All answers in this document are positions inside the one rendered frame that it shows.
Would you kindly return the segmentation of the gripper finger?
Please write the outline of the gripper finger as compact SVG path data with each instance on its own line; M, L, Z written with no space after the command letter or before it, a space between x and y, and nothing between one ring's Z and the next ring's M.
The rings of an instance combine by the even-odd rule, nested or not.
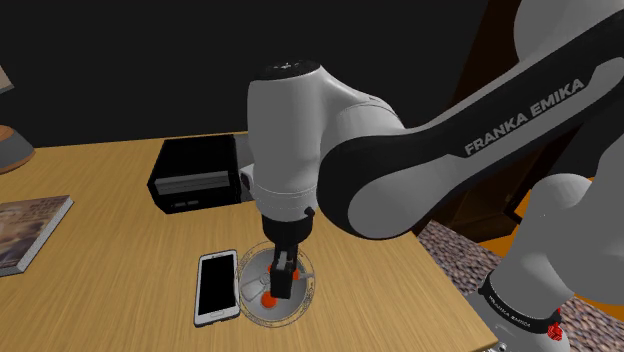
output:
M290 299L294 272L297 269L298 246L277 245L270 268L270 293L272 297Z

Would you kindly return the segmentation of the orange knobbed toy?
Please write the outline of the orange knobbed toy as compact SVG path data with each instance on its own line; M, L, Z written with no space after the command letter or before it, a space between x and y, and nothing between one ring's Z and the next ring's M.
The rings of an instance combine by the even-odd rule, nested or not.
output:
M293 280L296 281L299 278L300 278L300 271L298 268L296 268L293 272ZM273 297L270 293L270 287L267 287L261 296L260 302L261 302L261 305L265 309L272 309L277 305L278 298Z

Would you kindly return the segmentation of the white key tag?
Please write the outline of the white key tag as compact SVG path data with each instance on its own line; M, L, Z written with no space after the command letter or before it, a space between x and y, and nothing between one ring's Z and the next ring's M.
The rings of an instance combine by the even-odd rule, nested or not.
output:
M240 288L242 297L248 301L253 301L257 296L264 294L270 289L270 274L263 273L257 278L243 284Z

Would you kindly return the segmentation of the white smartphone with black screen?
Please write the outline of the white smartphone with black screen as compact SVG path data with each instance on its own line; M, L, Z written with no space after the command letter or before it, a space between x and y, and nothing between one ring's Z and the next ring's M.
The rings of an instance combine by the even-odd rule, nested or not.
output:
M241 313L235 249L199 258L194 303L196 328L237 318Z

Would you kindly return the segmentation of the black box appliance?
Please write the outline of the black box appliance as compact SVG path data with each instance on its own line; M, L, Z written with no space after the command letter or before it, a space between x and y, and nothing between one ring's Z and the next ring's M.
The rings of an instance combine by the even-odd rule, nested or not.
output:
M233 205L241 202L238 170L231 134L167 139L147 187L166 214Z

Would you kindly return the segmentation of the wooden table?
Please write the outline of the wooden table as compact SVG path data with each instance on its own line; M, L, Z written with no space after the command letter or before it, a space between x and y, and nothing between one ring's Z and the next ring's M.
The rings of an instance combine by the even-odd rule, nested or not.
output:
M251 202L167 215L147 180L158 139L41 148L0 175L0 203L69 195L27 270L0 278L0 352L475 352L494 334L419 241L368 241L317 214L302 245L308 310L265 328L193 323L198 260L264 238Z

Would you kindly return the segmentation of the patterned brown rug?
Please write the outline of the patterned brown rug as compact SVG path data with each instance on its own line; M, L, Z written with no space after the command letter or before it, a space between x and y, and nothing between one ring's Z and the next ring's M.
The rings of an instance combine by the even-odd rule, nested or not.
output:
M464 295L476 290L501 257L432 221L418 240ZM571 352L624 352L624 322L574 297L562 305Z

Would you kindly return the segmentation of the grey book with picture cover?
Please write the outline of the grey book with picture cover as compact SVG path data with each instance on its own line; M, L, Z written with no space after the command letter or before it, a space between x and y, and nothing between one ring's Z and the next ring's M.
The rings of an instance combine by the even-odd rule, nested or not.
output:
M0 277L25 272L73 204L69 195L0 204Z

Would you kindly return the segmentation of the table lamp with wooden base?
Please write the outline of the table lamp with wooden base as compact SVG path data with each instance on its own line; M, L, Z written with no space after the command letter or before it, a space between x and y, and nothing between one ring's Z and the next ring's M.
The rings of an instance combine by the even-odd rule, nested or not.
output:
M21 167L35 153L34 147L15 129L0 124L0 174Z

